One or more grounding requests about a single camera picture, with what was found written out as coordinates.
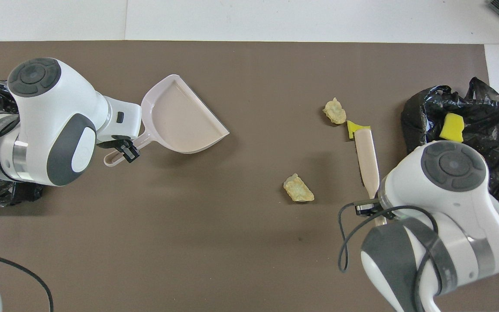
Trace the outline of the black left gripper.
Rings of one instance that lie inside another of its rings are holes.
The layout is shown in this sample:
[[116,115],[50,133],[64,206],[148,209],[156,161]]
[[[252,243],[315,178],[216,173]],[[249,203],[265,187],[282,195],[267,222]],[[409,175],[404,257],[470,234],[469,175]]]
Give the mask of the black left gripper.
[[140,152],[138,148],[133,144],[133,141],[121,138],[120,136],[112,137],[112,139],[109,141],[97,143],[97,146],[99,148],[107,150],[108,149],[120,150],[121,154],[123,155],[123,158],[128,163],[132,163],[140,156]]

